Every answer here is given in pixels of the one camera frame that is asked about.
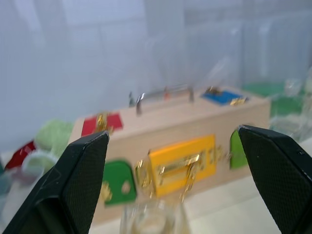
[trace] yellow panel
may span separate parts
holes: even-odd
[[[211,176],[216,171],[216,162],[211,163],[211,157],[215,148],[215,136],[209,135],[202,138],[185,141],[182,143],[170,145],[158,150],[152,150],[149,153],[151,161],[151,168],[153,174],[153,181],[155,186],[156,196],[166,195],[178,189],[185,187],[187,182],[187,167],[184,169],[176,170],[167,175],[165,183],[158,183],[159,168],[163,165],[168,165],[177,162],[187,156],[203,153],[205,161],[203,167],[196,174],[195,181]]]

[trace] box handle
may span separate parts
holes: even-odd
[[[188,86],[188,85],[178,85],[178,86],[173,86],[173,87],[165,88],[165,89],[158,90],[158,91],[153,91],[150,93],[143,93],[137,98],[136,114],[137,115],[142,114],[141,103],[143,100],[150,99],[150,98],[162,97],[162,96],[169,94],[169,93],[182,93],[182,92],[189,92],[189,94],[190,94],[189,101],[190,102],[194,101],[193,88]]]

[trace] red object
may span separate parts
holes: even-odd
[[[107,116],[107,126],[113,127],[114,131],[122,130],[123,124],[121,122],[120,114],[109,114]],[[94,130],[97,127],[97,117],[86,118],[83,122],[83,127],[81,131],[81,136],[94,133]]]
[[[30,152],[36,149],[34,141],[28,142],[26,145],[18,149],[12,156],[11,160],[6,164],[5,169],[11,169],[14,167],[20,167],[24,162],[24,159]]]

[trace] green object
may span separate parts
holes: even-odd
[[[284,93],[284,83],[251,83],[243,86],[243,90],[263,97]]]
[[[47,122],[36,134],[36,145],[46,151],[50,151],[57,158],[60,158],[67,147],[69,137],[74,125],[61,120]]]
[[[32,151],[24,160],[22,167],[30,168],[33,166],[39,166],[44,169],[43,173],[48,172],[57,163],[56,158],[51,152],[44,150]]]
[[[103,182],[108,183],[112,199],[106,205],[134,201],[137,197],[131,166],[123,160],[108,162],[104,167]]]
[[[304,95],[304,92],[301,91],[300,95],[295,97],[283,96],[284,83],[252,83],[245,85],[243,90],[263,97],[280,94],[278,98],[272,99],[271,117],[301,113],[303,105],[302,96]]]
[[[230,152],[231,152],[231,160],[230,160],[231,169],[238,169],[248,164],[243,149],[243,145],[240,141],[237,130],[235,130],[235,132],[233,132],[231,135]]]

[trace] green door panel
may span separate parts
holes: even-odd
[[[137,197],[132,168],[128,162],[116,160],[104,166],[103,183],[108,183],[112,198],[106,205],[134,201]]]
[[[231,169],[241,168],[248,164],[237,130],[233,132],[230,139],[230,152],[231,152],[230,159]]]

